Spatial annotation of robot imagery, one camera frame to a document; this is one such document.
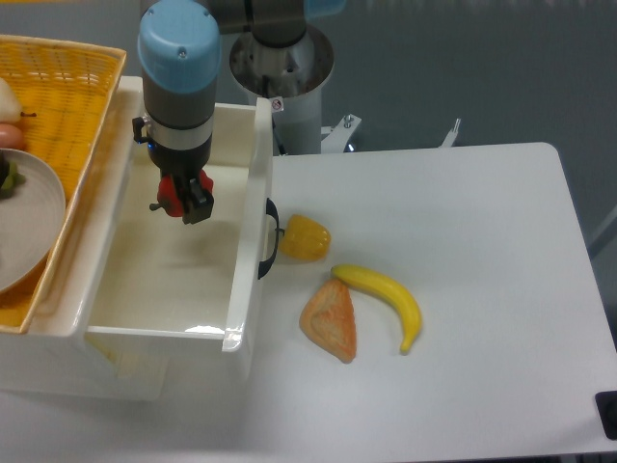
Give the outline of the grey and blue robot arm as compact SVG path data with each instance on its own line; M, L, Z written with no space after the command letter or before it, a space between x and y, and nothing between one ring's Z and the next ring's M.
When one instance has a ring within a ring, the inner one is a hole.
M137 51L146 113L134 140L148 145L161 180L151 209L186 224L210 217L210 157L221 37L237 35L231 74L249 99L273 105L271 127L285 154L321 151L321 92L334 50L309 21L339 14L342 1L144 1Z

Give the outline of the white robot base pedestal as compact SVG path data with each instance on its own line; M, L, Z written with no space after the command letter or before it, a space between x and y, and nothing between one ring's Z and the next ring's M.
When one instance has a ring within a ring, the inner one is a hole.
M327 37L309 25L304 36L283 48L268 47L253 34L233 44L229 67L249 102L271 102L275 139L286 154L321 151L322 88L334 68Z

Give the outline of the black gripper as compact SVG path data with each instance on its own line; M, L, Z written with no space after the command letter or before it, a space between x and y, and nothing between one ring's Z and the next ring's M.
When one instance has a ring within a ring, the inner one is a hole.
M182 221L195 225L210 218L214 206L213 181L200 172L210 157L212 120L189 129L173 129L150 116L132 120L133 139L146 144L152 163L162 175L184 184Z

